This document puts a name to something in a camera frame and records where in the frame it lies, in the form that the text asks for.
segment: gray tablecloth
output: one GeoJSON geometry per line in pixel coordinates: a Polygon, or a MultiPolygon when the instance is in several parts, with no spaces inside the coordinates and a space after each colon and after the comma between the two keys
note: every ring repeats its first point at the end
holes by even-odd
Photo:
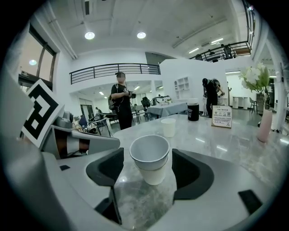
{"type": "Polygon", "coordinates": [[[187,110],[186,103],[180,102],[180,103],[170,103],[169,105],[165,106],[150,106],[148,107],[147,113],[155,114],[159,116],[170,116],[173,114],[176,114],[181,111],[187,110]]]}

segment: black railing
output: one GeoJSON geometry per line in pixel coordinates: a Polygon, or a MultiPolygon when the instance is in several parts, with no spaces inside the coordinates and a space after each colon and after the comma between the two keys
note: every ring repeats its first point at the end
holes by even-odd
{"type": "Polygon", "coordinates": [[[161,74],[159,65],[142,63],[104,64],[76,70],[69,74],[71,84],[74,84],[88,79],[115,75],[116,72],[123,72],[125,74],[161,74]]]}
{"type": "Polygon", "coordinates": [[[227,60],[236,58],[237,56],[250,55],[254,38],[255,20],[254,12],[249,10],[250,5],[242,0],[247,21],[247,40],[219,46],[217,48],[207,50],[201,54],[197,54],[191,59],[203,60],[208,62],[218,62],[219,60],[227,60]]]}
{"type": "Polygon", "coordinates": [[[237,56],[250,55],[251,47],[248,42],[236,42],[225,46],[219,46],[209,51],[190,58],[195,60],[203,60],[208,62],[218,62],[219,60],[227,60],[236,58],[237,56]]]}

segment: flower bouquet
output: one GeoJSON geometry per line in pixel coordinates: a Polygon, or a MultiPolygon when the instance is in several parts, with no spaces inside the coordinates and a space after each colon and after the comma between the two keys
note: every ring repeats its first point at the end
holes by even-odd
{"type": "Polygon", "coordinates": [[[243,72],[239,78],[242,78],[242,86],[246,89],[256,91],[264,97],[264,108],[269,109],[270,97],[268,93],[269,72],[267,67],[262,63],[257,68],[249,67],[243,72]]]}

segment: camera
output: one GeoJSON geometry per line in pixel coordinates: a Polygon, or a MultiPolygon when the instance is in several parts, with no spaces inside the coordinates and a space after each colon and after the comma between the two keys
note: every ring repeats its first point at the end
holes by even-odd
{"type": "Polygon", "coordinates": [[[133,92],[131,92],[131,91],[129,91],[129,96],[131,95],[131,98],[135,98],[136,97],[136,94],[135,93],[133,93],[133,92]]]}

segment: white paper cup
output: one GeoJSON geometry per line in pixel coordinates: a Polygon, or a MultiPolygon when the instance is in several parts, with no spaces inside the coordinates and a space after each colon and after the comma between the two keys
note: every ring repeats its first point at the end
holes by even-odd
{"type": "Polygon", "coordinates": [[[163,127],[163,135],[165,137],[173,137],[176,130],[176,120],[173,118],[167,118],[161,120],[163,127]]]}
{"type": "Polygon", "coordinates": [[[143,169],[138,168],[137,166],[136,167],[139,169],[146,183],[148,183],[149,185],[158,185],[162,183],[162,181],[164,180],[166,176],[166,163],[161,168],[157,170],[152,170],[152,171],[143,170],[143,169]]]}
{"type": "Polygon", "coordinates": [[[164,137],[146,135],[132,142],[130,155],[138,168],[152,171],[165,165],[168,160],[169,150],[169,142],[164,137]]]}

